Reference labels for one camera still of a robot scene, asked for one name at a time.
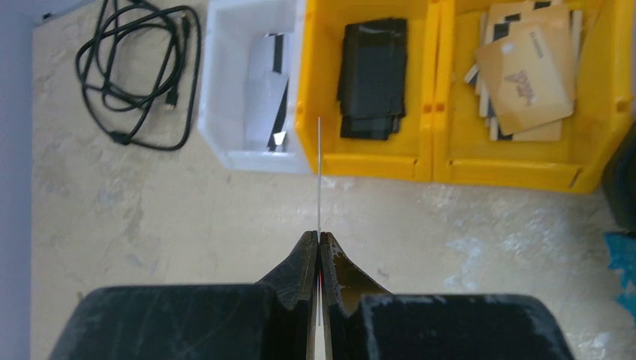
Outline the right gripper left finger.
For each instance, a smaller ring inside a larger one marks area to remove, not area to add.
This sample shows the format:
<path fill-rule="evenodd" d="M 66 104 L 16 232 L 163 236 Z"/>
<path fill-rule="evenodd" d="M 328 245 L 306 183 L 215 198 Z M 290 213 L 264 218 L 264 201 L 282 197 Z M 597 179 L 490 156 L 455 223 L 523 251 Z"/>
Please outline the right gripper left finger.
<path fill-rule="evenodd" d="M 255 283 L 111 286 L 77 305 L 51 359 L 312 359 L 318 240 Z"/>

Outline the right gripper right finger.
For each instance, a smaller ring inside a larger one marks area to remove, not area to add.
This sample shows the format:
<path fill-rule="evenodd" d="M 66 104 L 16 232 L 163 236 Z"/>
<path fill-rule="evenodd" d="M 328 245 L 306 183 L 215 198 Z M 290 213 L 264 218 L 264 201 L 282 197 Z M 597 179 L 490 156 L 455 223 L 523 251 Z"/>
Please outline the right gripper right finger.
<path fill-rule="evenodd" d="M 320 236 L 328 359 L 572 359 L 556 318 L 520 294 L 394 294 Z"/>

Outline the thin credit card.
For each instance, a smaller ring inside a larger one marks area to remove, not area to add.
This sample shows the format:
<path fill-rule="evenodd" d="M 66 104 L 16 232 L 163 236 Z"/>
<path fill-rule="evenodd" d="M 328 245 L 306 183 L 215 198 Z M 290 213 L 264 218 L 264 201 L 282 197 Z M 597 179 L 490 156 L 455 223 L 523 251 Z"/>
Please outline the thin credit card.
<path fill-rule="evenodd" d="M 316 206 L 317 206 L 317 243 L 319 245 L 319 251 L 318 251 L 318 255 L 319 255 L 319 260 L 318 260 L 318 266 L 319 266 L 319 271 L 318 271 L 318 281 L 317 281 L 317 325 L 319 327 L 322 327 L 323 324 L 323 315 L 322 315 L 322 270 L 321 270 L 321 265 L 322 265 L 322 260 L 320 260 L 320 243 L 321 243 L 321 234 L 322 234 L 322 230 L 321 230 L 321 226 L 322 226 L 322 221 L 321 221 L 321 214 L 322 214 L 322 194 L 321 194 L 321 190 L 322 190 L 322 118 L 321 116 L 318 117 L 317 119 L 317 142 L 316 142 L 316 148 L 317 148 L 317 178 L 316 178 Z"/>

